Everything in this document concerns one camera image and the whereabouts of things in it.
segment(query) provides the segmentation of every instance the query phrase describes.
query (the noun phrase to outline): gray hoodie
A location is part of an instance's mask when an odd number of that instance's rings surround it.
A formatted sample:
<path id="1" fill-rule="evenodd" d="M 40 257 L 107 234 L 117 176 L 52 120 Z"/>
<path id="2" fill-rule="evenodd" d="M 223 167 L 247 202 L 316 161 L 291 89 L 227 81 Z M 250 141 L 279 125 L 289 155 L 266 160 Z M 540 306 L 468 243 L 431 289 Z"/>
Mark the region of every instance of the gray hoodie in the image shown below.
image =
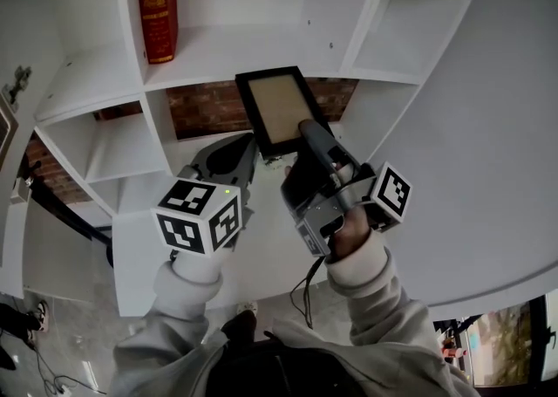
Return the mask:
<path id="1" fill-rule="evenodd" d="M 221 269 L 219 263 L 178 259 L 188 266 L 160 268 L 146 329 L 114 349 L 111 396 L 205 395 L 209 372 L 227 343 L 217 331 L 201 344 L 208 329 L 205 303 L 221 287 Z M 380 234 L 372 232 L 359 250 L 327 268 L 333 289 L 348 298 L 354 346 L 329 343 L 293 321 L 276 320 L 273 333 L 286 346 L 334 355 L 370 396 L 477 395 L 461 371 L 442 359 L 428 310 L 407 297 Z"/>

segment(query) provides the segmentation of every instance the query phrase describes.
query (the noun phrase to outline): person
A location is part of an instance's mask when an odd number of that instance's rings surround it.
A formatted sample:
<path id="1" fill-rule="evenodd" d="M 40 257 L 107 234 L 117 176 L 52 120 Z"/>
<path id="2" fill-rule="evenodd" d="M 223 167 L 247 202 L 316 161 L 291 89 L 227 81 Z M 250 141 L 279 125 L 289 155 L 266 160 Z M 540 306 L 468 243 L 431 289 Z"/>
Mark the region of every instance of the person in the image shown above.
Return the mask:
<path id="1" fill-rule="evenodd" d="M 180 268 L 163 264 L 155 279 L 146 328 L 114 348 L 109 395 L 477 395 L 462 372 L 445 363 L 427 308 L 407 297 L 391 252 L 369 228 L 363 208 L 345 215 L 332 247 L 328 279 L 347 297 L 353 346 L 282 320 L 274 321 L 269 340 L 255 343 L 252 310 L 202 344 L 205 303 L 221 287 L 226 255 L 177 257 Z"/>
<path id="2" fill-rule="evenodd" d="M 37 305 L 35 311 L 22 313 L 6 304 L 0 304 L 0 330 L 21 339 L 29 348 L 35 349 L 35 332 L 48 332 L 49 308 L 45 301 Z M 16 369 L 10 355 L 0 347 L 0 367 L 11 371 Z"/>

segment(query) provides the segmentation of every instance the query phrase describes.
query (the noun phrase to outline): red book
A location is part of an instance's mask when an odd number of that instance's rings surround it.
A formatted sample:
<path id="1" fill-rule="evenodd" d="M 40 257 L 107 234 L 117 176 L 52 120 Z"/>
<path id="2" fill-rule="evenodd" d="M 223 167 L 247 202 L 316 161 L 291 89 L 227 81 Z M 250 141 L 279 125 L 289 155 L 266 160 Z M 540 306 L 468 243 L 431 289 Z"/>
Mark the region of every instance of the red book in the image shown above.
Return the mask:
<path id="1" fill-rule="evenodd" d="M 149 63 L 173 60 L 178 37 L 176 0 L 139 0 L 139 10 Z"/>

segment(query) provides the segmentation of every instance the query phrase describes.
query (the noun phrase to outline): person's hand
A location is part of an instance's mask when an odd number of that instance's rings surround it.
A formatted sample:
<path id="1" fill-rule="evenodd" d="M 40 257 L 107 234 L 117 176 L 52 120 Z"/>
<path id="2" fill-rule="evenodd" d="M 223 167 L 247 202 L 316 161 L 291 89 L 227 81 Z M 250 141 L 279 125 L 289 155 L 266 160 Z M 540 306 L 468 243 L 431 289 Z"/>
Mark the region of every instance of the person's hand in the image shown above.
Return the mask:
<path id="1" fill-rule="evenodd" d="M 285 176 L 289 175 L 291 166 L 285 168 Z M 357 206 L 344 215 L 343 227 L 333 235 L 333 251 L 331 260 L 338 261 L 347 257 L 364 245 L 370 235 L 364 207 Z"/>

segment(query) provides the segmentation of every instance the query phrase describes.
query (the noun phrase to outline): black cable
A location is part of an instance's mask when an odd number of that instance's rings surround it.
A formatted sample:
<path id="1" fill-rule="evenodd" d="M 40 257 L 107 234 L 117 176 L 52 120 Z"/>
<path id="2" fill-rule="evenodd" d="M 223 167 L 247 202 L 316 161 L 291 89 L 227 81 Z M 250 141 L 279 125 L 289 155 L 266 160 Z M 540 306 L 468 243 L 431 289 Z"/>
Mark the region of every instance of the black cable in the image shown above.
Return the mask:
<path id="1" fill-rule="evenodd" d="M 295 288 L 293 290 L 291 290 L 291 292 L 289 293 L 289 298 L 290 298 L 290 303 L 293 304 L 293 307 L 295 307 L 299 312 L 301 312 L 301 314 L 304 316 L 304 318 L 306 318 L 306 314 L 302 311 L 302 309 L 295 304 L 295 299 L 293 298 L 293 293 L 296 291 L 296 289 L 298 287 L 300 287 L 300 285 L 306 280 L 306 277 L 300 281 L 297 285 L 295 285 Z"/>
<path id="2" fill-rule="evenodd" d="M 293 306 L 299 312 L 301 312 L 301 314 L 304 316 L 304 322 L 310 329 L 314 329 L 313 321 L 312 321 L 312 310 L 310 306 L 310 282 L 312 281 L 312 278 L 316 275 L 317 269 L 320 268 L 320 265 L 322 265 L 324 260 L 325 257 L 319 257 L 308 270 L 306 277 L 302 281 L 300 281 L 289 294 L 291 304 L 293 304 Z M 306 282 L 306 284 L 304 285 L 304 292 L 303 292 L 304 311 L 295 304 L 295 300 L 293 299 L 293 293 L 303 282 Z"/>
<path id="3" fill-rule="evenodd" d="M 72 377 L 70 377 L 68 375 L 63 375 L 63 374 L 56 375 L 52 371 L 52 369 L 48 365 L 48 363 L 44 360 L 43 355 L 41 355 L 41 353 L 38 351 L 38 349 L 36 347 L 33 349 L 33 351 L 37 355 L 37 369 L 38 369 L 39 375 L 41 376 L 41 379 L 43 380 L 44 393 L 46 394 L 47 397 L 51 397 L 52 395 L 57 395 L 57 394 L 61 394 L 61 393 L 64 392 L 64 389 L 62 388 L 62 384 L 58 384 L 57 380 L 70 380 L 70 381 L 73 381 L 74 383 L 77 383 L 78 385 L 81 385 L 82 387 L 85 387 L 85 388 L 93 391 L 94 393 L 106 395 L 106 393 L 104 393 L 103 391 L 95 389 L 94 387 L 90 387 L 89 385 L 86 385 L 82 381 L 73 379 Z M 53 377 L 52 381 L 50 381 L 50 380 L 48 380 L 44 377 L 43 371 L 41 371 L 41 364 L 40 364 L 39 359 L 41 359 L 41 361 L 43 361 L 44 365 L 46 366 L 48 371 L 51 373 L 51 375 Z"/>

